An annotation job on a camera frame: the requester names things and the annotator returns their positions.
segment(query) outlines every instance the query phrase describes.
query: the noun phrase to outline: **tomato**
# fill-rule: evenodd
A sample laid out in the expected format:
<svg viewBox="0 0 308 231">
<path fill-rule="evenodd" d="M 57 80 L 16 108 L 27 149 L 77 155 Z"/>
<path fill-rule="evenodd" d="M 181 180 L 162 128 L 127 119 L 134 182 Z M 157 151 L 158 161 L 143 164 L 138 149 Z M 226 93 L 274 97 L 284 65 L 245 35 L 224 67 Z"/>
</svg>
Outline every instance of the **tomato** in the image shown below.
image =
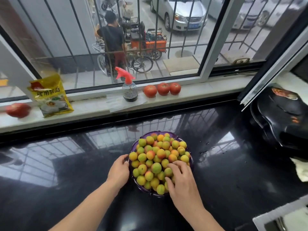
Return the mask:
<svg viewBox="0 0 308 231">
<path fill-rule="evenodd" d="M 168 95 L 170 87 L 167 83 L 162 82 L 157 86 L 157 91 L 160 95 Z"/>
<path fill-rule="evenodd" d="M 156 96 L 157 89 L 154 85 L 147 85 L 144 87 L 143 92 L 148 98 L 153 98 Z"/>
<path fill-rule="evenodd" d="M 6 113 L 15 118 L 24 118 L 29 115 L 31 107 L 24 103 L 14 103 L 6 107 Z"/>
<path fill-rule="evenodd" d="M 170 93 L 172 95 L 177 95 L 181 91 L 181 85 L 176 82 L 171 83 L 170 85 Z"/>
</svg>

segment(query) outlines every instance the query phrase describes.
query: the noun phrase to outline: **countertop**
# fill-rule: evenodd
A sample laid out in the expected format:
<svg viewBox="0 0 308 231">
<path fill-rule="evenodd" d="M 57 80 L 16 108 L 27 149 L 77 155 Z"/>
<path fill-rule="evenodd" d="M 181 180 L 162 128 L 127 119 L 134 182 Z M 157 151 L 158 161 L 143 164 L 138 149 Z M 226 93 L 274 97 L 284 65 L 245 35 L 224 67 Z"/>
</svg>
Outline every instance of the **countertop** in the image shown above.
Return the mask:
<svg viewBox="0 0 308 231">
<path fill-rule="evenodd" d="M 105 182 L 137 138 L 155 130 L 187 142 L 204 206 L 225 231 L 255 230 L 253 217 L 308 194 L 291 160 L 249 126 L 238 102 L 167 115 L 0 149 L 14 159 L 0 165 L 0 227 L 50 229 Z M 192 230 L 169 196 L 150 197 L 129 179 L 98 230 L 145 229 Z"/>
</svg>

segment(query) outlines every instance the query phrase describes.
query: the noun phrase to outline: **man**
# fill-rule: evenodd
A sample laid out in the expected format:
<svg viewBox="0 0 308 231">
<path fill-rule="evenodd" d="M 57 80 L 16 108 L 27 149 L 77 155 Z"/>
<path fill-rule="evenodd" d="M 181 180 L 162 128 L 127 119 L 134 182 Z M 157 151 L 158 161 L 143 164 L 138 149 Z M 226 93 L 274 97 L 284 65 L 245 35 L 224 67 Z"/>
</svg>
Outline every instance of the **man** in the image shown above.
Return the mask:
<svg viewBox="0 0 308 231">
<path fill-rule="evenodd" d="M 107 22 L 107 26 L 99 28 L 99 25 L 95 28 L 94 34 L 96 37 L 102 37 L 105 45 L 105 52 L 117 52 L 109 54 L 105 54 L 105 64 L 108 76 L 111 76 L 112 69 L 112 79 L 116 82 L 115 78 L 117 75 L 117 71 L 115 67 L 120 67 L 125 69 L 125 53 L 123 50 L 127 48 L 125 44 L 125 37 L 123 34 L 122 28 L 118 24 L 117 17 L 114 12 L 106 11 L 105 20 Z"/>
<path fill-rule="evenodd" d="M 120 156 L 110 168 L 106 182 L 49 231 L 96 231 L 111 202 L 128 181 L 127 157 Z M 178 160 L 167 166 L 175 178 L 174 185 L 170 178 L 165 177 L 170 197 L 191 227 L 195 231 L 224 231 L 204 208 L 190 167 Z"/>
</svg>

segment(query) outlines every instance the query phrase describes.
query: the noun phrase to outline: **blue license plate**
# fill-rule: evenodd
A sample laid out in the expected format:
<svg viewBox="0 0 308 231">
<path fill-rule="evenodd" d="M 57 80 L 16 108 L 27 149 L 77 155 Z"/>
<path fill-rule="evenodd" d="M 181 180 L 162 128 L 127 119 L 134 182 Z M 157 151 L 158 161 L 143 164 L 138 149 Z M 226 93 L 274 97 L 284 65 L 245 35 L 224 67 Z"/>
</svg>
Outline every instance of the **blue license plate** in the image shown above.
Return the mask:
<svg viewBox="0 0 308 231">
<path fill-rule="evenodd" d="M 199 23 L 189 25 L 189 29 L 194 29 L 194 28 L 198 28 L 198 27 L 199 27 Z"/>
</svg>

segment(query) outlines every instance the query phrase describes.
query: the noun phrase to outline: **seasoning packet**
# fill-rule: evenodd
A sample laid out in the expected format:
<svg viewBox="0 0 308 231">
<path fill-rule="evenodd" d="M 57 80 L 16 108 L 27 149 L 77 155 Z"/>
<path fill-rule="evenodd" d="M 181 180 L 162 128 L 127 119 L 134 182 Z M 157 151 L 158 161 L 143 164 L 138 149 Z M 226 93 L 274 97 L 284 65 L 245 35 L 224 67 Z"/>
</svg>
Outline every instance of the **seasoning packet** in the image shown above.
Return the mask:
<svg viewBox="0 0 308 231">
<path fill-rule="evenodd" d="M 58 74 L 30 81 L 30 84 L 28 90 L 38 102 L 45 118 L 74 111 Z"/>
</svg>

